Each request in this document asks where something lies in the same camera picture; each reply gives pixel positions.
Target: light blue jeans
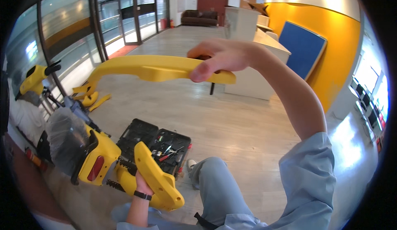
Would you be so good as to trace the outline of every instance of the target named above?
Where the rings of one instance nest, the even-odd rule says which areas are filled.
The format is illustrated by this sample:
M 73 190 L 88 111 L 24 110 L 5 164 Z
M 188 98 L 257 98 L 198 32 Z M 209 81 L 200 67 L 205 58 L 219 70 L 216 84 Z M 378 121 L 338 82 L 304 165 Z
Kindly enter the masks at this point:
M 231 175 L 227 164 L 218 157 L 210 157 L 195 164 L 189 174 L 194 187 L 200 190 L 204 206 L 202 218 L 208 222 L 221 226 L 225 223 L 227 214 L 247 214 L 253 216 L 244 201 L 241 191 Z M 126 220 L 130 203 L 116 207 L 112 217 L 116 222 Z M 160 230 L 202 230 L 199 225 L 171 222 L 150 208 L 148 216 L 149 226 L 157 225 Z

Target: brown sofa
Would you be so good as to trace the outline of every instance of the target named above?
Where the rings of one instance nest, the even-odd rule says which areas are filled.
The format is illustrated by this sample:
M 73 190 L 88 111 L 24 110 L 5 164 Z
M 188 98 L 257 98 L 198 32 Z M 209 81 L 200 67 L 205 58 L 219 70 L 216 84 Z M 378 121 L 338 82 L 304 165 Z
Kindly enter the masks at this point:
M 216 26 L 218 13 L 212 11 L 185 10 L 181 15 L 182 25 Z

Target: light blue shirt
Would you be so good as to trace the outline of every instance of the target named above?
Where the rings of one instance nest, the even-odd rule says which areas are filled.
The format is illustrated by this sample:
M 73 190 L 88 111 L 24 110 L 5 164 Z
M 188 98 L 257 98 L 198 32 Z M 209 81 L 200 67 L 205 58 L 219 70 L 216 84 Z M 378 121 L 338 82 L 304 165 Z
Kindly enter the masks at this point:
M 247 214 L 228 214 L 225 224 L 217 230 L 285 230 L 285 229 L 327 229 L 333 211 L 332 195 L 336 178 L 334 176 L 334 154 L 326 133 L 316 133 L 295 145 L 279 161 L 281 181 L 287 195 L 287 205 L 281 218 L 271 225 Z M 128 212 L 129 203 L 114 210 L 115 219 L 126 218 L 121 211 Z M 160 218 L 160 212 L 149 210 L 151 218 Z M 163 229 L 203 229 L 197 225 L 186 225 L 164 220 L 148 228 L 119 222 L 117 230 L 163 230 Z

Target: screwdriver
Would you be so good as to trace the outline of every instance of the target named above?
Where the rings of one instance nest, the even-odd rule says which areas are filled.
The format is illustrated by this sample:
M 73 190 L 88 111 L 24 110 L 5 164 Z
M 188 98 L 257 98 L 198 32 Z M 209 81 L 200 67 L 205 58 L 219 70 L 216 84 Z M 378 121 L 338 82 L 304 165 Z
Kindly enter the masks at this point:
M 177 149 L 177 150 L 174 151 L 173 153 L 168 154 L 168 155 L 165 155 L 165 156 L 162 156 L 158 161 L 163 162 L 164 160 L 166 160 L 167 158 L 173 156 L 173 155 L 176 154 L 180 149 L 182 149 L 182 148 L 184 148 L 184 147 L 185 147 L 185 146 L 182 146 L 181 148 Z

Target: brown door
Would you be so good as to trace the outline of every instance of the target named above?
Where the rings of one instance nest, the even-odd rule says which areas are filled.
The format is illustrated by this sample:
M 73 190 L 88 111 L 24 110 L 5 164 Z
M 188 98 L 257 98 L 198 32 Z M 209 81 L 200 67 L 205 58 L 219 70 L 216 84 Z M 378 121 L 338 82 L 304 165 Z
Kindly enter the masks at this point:
M 224 26 L 225 7 L 229 0 L 197 0 L 197 10 L 218 12 L 218 24 Z

